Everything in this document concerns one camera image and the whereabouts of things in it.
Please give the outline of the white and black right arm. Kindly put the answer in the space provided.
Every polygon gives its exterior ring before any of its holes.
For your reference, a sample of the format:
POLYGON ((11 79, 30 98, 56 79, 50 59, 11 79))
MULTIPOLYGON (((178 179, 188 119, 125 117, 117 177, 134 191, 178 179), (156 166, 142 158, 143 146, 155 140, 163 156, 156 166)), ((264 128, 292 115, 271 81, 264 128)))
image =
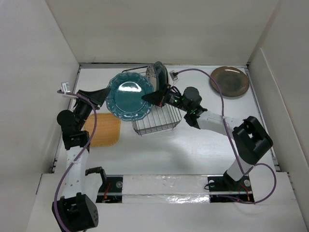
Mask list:
POLYGON ((165 85, 163 89, 142 96, 142 99, 156 106, 174 106, 186 112, 184 119, 189 126, 228 137, 236 156, 224 173, 223 184, 228 190, 238 187, 242 177, 273 146, 272 139, 257 118, 236 119, 215 114, 200 105, 202 97, 194 87, 187 87, 181 94, 165 85))

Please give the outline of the mint green flower plate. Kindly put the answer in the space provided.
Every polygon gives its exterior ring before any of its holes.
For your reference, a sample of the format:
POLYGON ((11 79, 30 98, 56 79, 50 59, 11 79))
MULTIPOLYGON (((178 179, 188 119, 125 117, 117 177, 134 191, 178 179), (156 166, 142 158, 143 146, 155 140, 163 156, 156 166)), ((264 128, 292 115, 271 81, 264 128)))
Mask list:
POLYGON ((168 73, 168 71, 166 72, 166 79, 167 79, 167 84, 170 84, 169 73, 168 73))

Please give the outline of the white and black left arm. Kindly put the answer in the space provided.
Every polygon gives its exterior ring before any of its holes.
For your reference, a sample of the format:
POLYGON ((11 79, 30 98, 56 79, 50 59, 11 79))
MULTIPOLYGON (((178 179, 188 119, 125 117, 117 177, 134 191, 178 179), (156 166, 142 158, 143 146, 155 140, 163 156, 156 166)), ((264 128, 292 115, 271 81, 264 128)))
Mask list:
POLYGON ((90 114, 104 104, 110 89, 79 90, 76 94, 65 89, 59 94, 75 97, 74 110, 63 110, 57 115, 66 150, 66 170, 56 188, 52 212, 63 232, 85 232, 98 226, 96 206, 98 192, 107 187, 107 176, 99 167, 87 168, 90 143, 94 133, 83 129, 90 114))

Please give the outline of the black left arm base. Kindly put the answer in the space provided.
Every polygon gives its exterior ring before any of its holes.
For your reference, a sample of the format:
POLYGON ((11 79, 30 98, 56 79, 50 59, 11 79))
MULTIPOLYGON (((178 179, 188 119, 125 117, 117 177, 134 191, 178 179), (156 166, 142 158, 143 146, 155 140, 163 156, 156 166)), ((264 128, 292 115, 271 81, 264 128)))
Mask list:
POLYGON ((96 194, 96 203, 122 203, 123 175, 106 175, 102 167, 86 169, 85 180, 87 195, 96 194))

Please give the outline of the teal scalloped plate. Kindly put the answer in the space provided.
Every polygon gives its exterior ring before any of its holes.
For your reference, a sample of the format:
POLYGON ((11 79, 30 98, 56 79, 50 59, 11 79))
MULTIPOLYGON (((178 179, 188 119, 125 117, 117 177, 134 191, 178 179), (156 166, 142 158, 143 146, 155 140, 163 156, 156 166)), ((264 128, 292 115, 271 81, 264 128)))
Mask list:
POLYGON ((153 93, 150 81, 137 72, 123 72, 109 81, 109 95, 106 98, 107 109, 122 121, 144 119, 152 110, 152 104, 142 96, 153 93))

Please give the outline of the grey-blue round plate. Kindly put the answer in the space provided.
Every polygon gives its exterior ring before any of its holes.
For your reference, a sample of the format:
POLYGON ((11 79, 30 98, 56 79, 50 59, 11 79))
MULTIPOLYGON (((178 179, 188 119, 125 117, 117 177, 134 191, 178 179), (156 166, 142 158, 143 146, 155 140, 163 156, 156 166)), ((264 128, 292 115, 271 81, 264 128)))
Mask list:
POLYGON ((164 66, 164 64, 160 61, 157 61, 154 64, 154 68, 156 70, 156 74, 157 74, 157 77, 158 77, 158 80, 159 80, 159 88, 160 88, 164 84, 167 84, 167 79, 166 79, 167 69, 164 66))

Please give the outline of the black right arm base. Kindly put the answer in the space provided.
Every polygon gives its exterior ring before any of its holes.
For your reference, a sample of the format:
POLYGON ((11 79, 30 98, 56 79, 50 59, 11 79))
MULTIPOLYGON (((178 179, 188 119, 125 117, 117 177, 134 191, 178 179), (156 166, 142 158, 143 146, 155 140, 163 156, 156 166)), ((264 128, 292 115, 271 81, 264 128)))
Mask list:
POLYGON ((248 175, 239 181, 228 180, 223 175, 210 175, 204 189, 210 195, 211 203, 245 202, 253 203, 253 190, 248 175))

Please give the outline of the blue floral white plate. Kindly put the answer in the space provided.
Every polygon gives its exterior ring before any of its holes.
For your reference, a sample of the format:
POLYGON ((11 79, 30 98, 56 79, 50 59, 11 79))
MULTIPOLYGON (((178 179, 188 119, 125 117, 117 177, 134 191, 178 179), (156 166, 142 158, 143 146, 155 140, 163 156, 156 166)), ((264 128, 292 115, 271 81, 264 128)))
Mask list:
POLYGON ((156 70, 153 64, 149 64, 147 66, 145 77, 148 79, 148 81, 153 86, 154 91, 157 91, 159 89, 159 80, 158 80, 156 70))

